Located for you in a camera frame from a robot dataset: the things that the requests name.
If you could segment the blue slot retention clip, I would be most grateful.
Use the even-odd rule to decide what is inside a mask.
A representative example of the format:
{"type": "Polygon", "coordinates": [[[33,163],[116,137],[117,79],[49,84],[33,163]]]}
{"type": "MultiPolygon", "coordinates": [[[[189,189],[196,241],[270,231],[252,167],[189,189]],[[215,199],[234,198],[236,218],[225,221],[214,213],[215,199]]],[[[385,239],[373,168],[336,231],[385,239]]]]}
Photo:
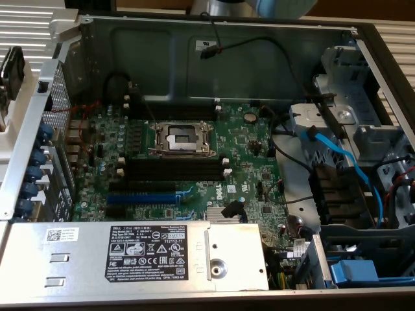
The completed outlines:
{"type": "Polygon", "coordinates": [[[41,166],[46,164],[47,156],[44,154],[42,149],[34,149],[30,154],[30,164],[32,166],[41,166]]]}
{"type": "Polygon", "coordinates": [[[32,197],[36,197],[38,192],[38,186],[35,183],[23,182],[19,192],[19,197],[28,200],[32,197]]]}
{"type": "Polygon", "coordinates": [[[35,183],[39,179],[42,179],[43,171],[37,166],[28,166],[25,171],[24,180],[26,182],[35,183]]]}
{"type": "Polygon", "coordinates": [[[19,199],[15,208],[15,213],[21,216],[30,216],[33,212],[33,202],[26,199],[19,199]]]}
{"type": "Polygon", "coordinates": [[[41,143],[49,142],[54,135],[54,128],[48,124],[41,123],[38,128],[38,133],[36,135],[37,139],[41,143]]]}

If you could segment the white case sticker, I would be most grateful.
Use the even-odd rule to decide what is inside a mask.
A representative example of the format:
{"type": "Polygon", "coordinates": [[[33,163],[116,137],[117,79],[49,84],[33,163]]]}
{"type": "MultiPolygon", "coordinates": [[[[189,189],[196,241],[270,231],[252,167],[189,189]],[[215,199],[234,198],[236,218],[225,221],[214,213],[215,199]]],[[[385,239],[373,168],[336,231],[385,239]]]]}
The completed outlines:
{"type": "Polygon", "coordinates": [[[196,40],[195,41],[195,51],[202,52],[203,50],[217,46],[217,41],[211,41],[211,40],[196,40]]]}

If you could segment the black upright computer part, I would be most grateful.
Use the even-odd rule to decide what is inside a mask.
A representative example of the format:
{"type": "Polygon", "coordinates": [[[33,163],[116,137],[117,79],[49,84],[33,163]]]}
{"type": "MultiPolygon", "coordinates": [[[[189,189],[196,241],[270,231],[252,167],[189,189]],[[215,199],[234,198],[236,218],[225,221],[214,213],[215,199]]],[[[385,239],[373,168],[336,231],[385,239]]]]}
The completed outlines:
{"type": "Polygon", "coordinates": [[[9,48],[0,67],[0,89],[8,100],[15,100],[23,83],[25,59],[20,46],[9,48]]]}

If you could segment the black plastic bracket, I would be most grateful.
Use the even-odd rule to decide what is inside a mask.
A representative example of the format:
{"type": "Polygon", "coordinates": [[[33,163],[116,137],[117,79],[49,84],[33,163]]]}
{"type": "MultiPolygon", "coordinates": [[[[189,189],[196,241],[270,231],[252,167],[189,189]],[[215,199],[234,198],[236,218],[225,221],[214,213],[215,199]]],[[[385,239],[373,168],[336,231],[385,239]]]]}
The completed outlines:
{"type": "Polygon", "coordinates": [[[369,229],[374,223],[356,173],[327,164],[314,166],[309,185],[322,225],[369,229]]]}

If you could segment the green Dell motherboard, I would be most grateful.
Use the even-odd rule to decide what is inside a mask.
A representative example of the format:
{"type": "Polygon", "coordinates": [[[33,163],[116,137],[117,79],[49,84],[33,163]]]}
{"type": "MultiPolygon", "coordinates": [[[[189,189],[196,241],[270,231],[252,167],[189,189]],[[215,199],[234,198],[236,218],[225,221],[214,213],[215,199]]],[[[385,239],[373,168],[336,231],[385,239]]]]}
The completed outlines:
{"type": "Polygon", "coordinates": [[[71,218],[75,222],[102,221],[202,221],[208,207],[225,208],[234,200],[244,205],[245,216],[234,216],[223,223],[250,223],[259,226],[261,240],[274,251],[290,251],[292,236],[288,228],[284,182],[276,161],[276,150],[269,136],[270,116],[247,104],[217,106],[213,120],[173,119],[170,113],[154,114],[157,122],[198,122],[213,125],[211,134],[216,159],[230,164],[233,173],[221,181],[158,181],[176,184],[176,191],[189,192],[178,204],[122,205],[124,219],[105,217],[108,195],[150,194],[148,192],[109,192],[111,182],[126,181],[117,176],[118,162],[157,158],[148,153],[154,133],[148,113],[130,119],[118,109],[109,109],[89,120],[83,130],[87,143],[71,153],[77,195],[71,218]],[[244,114],[257,115],[255,124],[244,123],[244,114]]]}

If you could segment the silver finned chipset heatsink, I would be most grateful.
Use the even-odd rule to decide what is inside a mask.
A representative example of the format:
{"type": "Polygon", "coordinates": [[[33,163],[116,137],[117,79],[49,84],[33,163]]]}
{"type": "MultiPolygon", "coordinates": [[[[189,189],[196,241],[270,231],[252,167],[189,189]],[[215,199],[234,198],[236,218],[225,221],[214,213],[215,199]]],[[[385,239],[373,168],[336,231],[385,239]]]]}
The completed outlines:
{"type": "Polygon", "coordinates": [[[206,210],[206,220],[216,223],[227,222],[229,218],[223,216],[222,210],[222,207],[208,207],[206,210]]]}

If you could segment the black printed rating label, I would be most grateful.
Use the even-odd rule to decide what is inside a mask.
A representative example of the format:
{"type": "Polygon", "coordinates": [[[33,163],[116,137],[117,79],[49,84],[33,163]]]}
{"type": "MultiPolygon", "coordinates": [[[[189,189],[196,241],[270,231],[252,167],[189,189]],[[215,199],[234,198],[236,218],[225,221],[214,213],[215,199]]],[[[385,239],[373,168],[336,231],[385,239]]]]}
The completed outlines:
{"type": "Polygon", "coordinates": [[[187,226],[112,226],[105,278],[109,282],[188,280],[187,226]]]}

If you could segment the short black expansion slot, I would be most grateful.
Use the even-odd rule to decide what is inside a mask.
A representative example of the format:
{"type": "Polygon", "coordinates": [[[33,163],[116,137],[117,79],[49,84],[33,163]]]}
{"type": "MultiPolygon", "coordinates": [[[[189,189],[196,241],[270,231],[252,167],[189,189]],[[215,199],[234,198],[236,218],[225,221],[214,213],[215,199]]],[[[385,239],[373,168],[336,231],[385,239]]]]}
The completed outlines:
{"type": "Polygon", "coordinates": [[[104,213],[107,218],[124,219],[127,215],[127,208],[122,205],[109,205],[104,213]]]}

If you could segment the grey metal disk bay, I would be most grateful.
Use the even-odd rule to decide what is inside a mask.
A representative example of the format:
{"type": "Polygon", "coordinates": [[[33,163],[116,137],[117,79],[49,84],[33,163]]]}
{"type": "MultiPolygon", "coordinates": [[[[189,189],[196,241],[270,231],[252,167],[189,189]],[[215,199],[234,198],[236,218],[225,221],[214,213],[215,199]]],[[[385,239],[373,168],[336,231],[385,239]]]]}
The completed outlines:
{"type": "Polygon", "coordinates": [[[356,42],[324,50],[314,93],[290,108],[294,133],[311,167],[356,173],[373,226],[415,227],[415,133],[366,47],[356,42]]]}

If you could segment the silver CPU socket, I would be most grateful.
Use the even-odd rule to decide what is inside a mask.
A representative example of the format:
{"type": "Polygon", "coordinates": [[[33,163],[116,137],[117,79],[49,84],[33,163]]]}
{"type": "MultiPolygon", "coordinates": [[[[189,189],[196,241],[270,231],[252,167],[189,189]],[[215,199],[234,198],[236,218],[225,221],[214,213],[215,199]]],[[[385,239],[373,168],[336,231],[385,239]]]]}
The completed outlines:
{"type": "Polygon", "coordinates": [[[191,159],[217,155],[211,140],[214,127],[205,121],[157,122],[150,130],[154,133],[154,142],[147,148],[151,156],[191,159]]]}

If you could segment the thin metal locking lever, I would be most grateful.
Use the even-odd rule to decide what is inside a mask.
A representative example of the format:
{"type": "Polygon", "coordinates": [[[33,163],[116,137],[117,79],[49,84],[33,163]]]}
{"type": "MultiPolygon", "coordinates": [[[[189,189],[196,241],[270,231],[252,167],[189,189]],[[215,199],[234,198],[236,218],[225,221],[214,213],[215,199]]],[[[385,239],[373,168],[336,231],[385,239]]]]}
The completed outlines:
{"type": "Polygon", "coordinates": [[[138,88],[138,91],[139,91],[140,102],[144,105],[145,110],[146,110],[146,112],[148,113],[148,119],[149,119],[149,120],[152,120],[152,121],[153,121],[153,123],[156,123],[156,118],[155,118],[155,116],[154,116],[154,114],[153,114],[153,112],[152,112],[152,110],[151,110],[151,108],[150,108],[149,104],[148,104],[148,103],[147,103],[147,101],[145,100],[145,96],[144,96],[144,94],[143,94],[143,91],[142,91],[141,87],[140,87],[140,86],[138,86],[137,88],[138,88]]]}

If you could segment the large silver port block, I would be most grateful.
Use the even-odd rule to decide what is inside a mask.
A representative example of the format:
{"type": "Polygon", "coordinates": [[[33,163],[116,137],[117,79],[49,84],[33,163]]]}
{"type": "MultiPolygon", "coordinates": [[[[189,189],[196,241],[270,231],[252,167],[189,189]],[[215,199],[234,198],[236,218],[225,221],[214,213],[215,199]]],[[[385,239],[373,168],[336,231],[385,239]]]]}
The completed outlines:
{"type": "Polygon", "coordinates": [[[87,143],[87,137],[83,130],[69,130],[66,134],[65,142],[68,145],[82,145],[87,143]]]}
{"type": "Polygon", "coordinates": [[[89,120],[71,120],[69,122],[69,131],[71,133],[88,130],[89,120]]]}

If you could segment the silver power supply unit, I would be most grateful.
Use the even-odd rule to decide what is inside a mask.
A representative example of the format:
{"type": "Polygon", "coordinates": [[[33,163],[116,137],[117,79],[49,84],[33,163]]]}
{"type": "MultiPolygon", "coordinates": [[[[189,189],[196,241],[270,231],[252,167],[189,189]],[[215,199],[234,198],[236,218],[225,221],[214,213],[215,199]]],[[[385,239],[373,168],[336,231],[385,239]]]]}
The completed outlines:
{"type": "Polygon", "coordinates": [[[238,292],[268,289],[255,224],[95,222],[14,224],[0,260],[0,297],[238,292]],[[119,225],[186,225],[186,281],[109,282],[105,278],[110,229],[119,225]],[[76,242],[46,242],[50,228],[78,227],[76,242]]]}

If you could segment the blue plastic disk caddy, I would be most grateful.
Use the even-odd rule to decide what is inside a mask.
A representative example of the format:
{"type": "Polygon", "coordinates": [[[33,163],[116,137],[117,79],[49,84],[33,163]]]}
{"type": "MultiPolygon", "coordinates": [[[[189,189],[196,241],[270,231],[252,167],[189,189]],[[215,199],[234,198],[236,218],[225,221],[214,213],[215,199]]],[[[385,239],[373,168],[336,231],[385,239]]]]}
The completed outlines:
{"type": "Polygon", "coordinates": [[[372,260],[340,260],[330,266],[338,288],[385,288],[415,286],[415,277],[379,277],[372,260]]]}

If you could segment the blue expansion slot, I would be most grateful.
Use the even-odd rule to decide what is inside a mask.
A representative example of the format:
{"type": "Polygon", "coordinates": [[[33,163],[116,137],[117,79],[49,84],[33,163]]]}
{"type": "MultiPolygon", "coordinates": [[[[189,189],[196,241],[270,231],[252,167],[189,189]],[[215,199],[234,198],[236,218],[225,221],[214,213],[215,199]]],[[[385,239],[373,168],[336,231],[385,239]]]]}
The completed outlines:
{"type": "Polygon", "coordinates": [[[178,204],[189,192],[168,192],[150,194],[112,194],[107,197],[108,205],[178,204]]]}

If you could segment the long black expansion slot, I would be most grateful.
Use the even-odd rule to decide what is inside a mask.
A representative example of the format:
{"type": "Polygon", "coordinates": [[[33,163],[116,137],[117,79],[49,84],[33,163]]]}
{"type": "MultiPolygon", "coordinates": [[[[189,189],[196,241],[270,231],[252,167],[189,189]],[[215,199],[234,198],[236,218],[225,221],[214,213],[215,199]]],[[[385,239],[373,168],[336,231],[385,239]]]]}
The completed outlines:
{"type": "Polygon", "coordinates": [[[109,192],[175,192],[176,184],[171,182],[120,181],[111,182],[109,192]]]}

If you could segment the grey open PC case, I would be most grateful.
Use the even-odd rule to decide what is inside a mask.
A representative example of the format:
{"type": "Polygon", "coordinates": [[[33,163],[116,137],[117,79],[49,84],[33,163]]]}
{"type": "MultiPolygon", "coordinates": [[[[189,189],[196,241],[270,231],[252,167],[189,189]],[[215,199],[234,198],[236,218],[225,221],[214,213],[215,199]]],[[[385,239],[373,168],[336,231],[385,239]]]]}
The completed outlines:
{"type": "MultiPolygon", "coordinates": [[[[369,311],[415,311],[415,286],[338,288],[330,266],[340,260],[372,260],[379,277],[415,277],[415,227],[356,229],[322,225],[309,185],[300,139],[294,133],[290,108],[306,103],[314,93],[312,77],[322,71],[325,49],[362,43],[380,70],[396,101],[396,110],[415,133],[415,90],[406,79],[377,29],[367,23],[276,21],[160,14],[57,13],[51,22],[56,44],[53,56],[35,76],[36,86],[10,161],[0,178],[0,260],[14,224],[73,224],[77,195],[71,153],[82,145],[68,145],[71,120],[88,120],[109,109],[130,119],[146,113],[131,108],[125,95],[219,97],[224,104],[247,104],[270,118],[269,136],[276,150],[284,182],[290,251],[274,251],[264,244],[268,289],[238,292],[188,292],[84,296],[0,297],[2,308],[44,310],[114,310],[160,306],[167,310],[307,311],[345,308],[369,311]],[[218,45],[195,51],[196,40],[218,45]],[[41,123],[54,128],[47,143],[37,139],[41,123]],[[47,162],[39,166],[38,195],[30,216],[15,213],[30,154],[42,149],[47,162]]],[[[213,107],[152,109],[173,119],[213,120],[213,107]]],[[[181,221],[102,221],[181,222],[181,221]]]]}

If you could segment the white QR code sticker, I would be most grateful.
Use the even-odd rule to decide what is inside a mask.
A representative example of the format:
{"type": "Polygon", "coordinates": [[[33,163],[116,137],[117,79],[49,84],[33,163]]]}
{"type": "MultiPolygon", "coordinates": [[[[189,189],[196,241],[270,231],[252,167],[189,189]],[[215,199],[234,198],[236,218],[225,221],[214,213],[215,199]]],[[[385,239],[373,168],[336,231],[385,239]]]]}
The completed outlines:
{"type": "Polygon", "coordinates": [[[46,242],[76,242],[78,240],[78,227],[50,228],[46,230],[46,242]]]}

